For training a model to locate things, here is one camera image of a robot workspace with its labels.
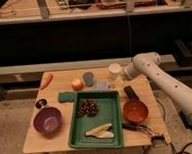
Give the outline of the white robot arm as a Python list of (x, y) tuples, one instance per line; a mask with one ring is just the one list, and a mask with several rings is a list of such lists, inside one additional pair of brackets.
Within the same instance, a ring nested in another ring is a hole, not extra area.
[(160, 55), (156, 52), (137, 54), (129, 65), (124, 67), (123, 74), (127, 80), (133, 80), (140, 74), (146, 75), (192, 120), (192, 88), (165, 73), (159, 68), (159, 64)]

